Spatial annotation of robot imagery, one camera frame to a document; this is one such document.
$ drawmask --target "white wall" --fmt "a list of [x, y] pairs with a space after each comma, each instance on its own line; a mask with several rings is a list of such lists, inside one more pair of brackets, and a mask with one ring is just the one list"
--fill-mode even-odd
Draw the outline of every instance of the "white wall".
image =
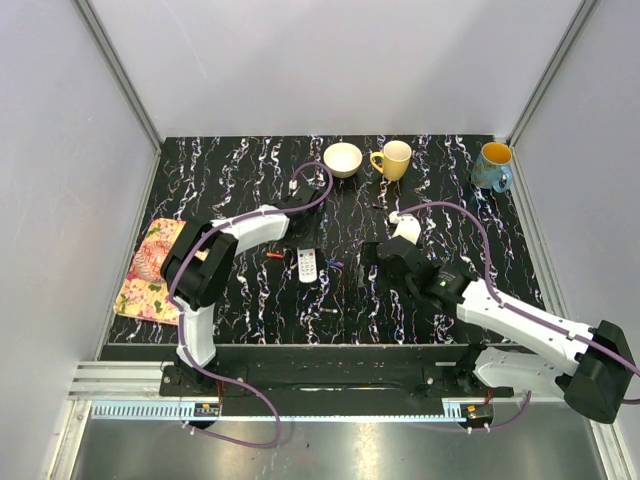
[[0, 2], [0, 478], [39, 475], [153, 152], [71, 1]]
[[[640, 362], [640, 3], [601, 2], [517, 144], [572, 316], [620, 325]], [[630, 397], [640, 396], [634, 379]], [[621, 427], [640, 471], [640, 407]]]
[[506, 136], [580, 0], [92, 3], [164, 136]]

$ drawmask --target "mug handle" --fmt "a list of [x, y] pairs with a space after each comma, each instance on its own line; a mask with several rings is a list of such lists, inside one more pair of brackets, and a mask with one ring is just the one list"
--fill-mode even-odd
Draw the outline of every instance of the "mug handle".
[[376, 163], [376, 161], [374, 160], [374, 158], [384, 158], [384, 153], [382, 152], [376, 152], [376, 153], [372, 153], [371, 157], [369, 157], [369, 160], [371, 161], [371, 165], [373, 165], [373, 168], [375, 168], [376, 170], [378, 170], [380, 173], [382, 173], [382, 167], [380, 165], [378, 165]]
[[507, 177], [507, 181], [505, 182], [504, 187], [500, 185], [500, 180], [493, 184], [493, 189], [498, 193], [509, 190], [511, 183], [513, 183], [513, 172], [511, 171], [511, 167], [503, 166], [500, 167], [500, 170], [502, 171], [502, 174]]

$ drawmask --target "table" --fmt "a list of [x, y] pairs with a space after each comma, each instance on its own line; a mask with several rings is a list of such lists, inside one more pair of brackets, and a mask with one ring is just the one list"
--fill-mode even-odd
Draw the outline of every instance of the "table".
[[[393, 139], [409, 143], [411, 166], [399, 182], [388, 182], [369, 164], [369, 154]], [[283, 251], [274, 242], [236, 258], [224, 299], [218, 302], [216, 343], [236, 344], [440, 344], [495, 343], [499, 335], [444, 315], [425, 315], [397, 292], [377, 289], [376, 271], [359, 265], [364, 241], [388, 238], [388, 214], [417, 203], [447, 200], [466, 206], [488, 230], [501, 290], [543, 307], [525, 238], [511, 195], [469, 183], [473, 161], [483, 144], [480, 135], [378, 135], [303, 137], [186, 137], [165, 141], [160, 166], [140, 229], [141, 242], [151, 221], [186, 215], [222, 218], [254, 210], [287, 193], [294, 169], [321, 161], [336, 142], [358, 146], [364, 160], [357, 174], [336, 179], [319, 213], [319, 281], [297, 279], [295, 251], [284, 260], [266, 257]], [[303, 172], [312, 184], [324, 180], [314, 169]], [[481, 241], [471, 222], [453, 211], [417, 214], [426, 255], [472, 270], [481, 268]], [[327, 267], [326, 260], [345, 264]], [[320, 309], [337, 310], [327, 313]], [[116, 316], [109, 343], [175, 344], [173, 326]]]

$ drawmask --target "blue and orange mug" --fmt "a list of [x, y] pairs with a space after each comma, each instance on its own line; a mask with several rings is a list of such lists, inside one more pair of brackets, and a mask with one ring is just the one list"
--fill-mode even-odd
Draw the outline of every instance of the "blue and orange mug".
[[491, 142], [482, 147], [471, 172], [471, 182], [480, 188], [493, 188], [502, 193], [513, 182], [511, 150], [502, 143]]

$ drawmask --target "blue mug handle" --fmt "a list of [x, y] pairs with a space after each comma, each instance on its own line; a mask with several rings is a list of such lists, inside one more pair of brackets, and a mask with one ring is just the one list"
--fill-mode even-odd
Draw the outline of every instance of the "blue mug handle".
[[497, 180], [493, 184], [493, 189], [498, 193], [502, 193], [505, 190], [509, 190], [511, 183], [513, 182], [513, 173], [511, 172], [511, 167], [505, 165], [503, 167], [500, 167], [500, 170], [502, 171], [502, 174], [506, 177], [507, 181], [505, 182], [504, 187], [500, 185], [500, 180], [502, 180], [502, 178], [500, 178], [500, 180]]

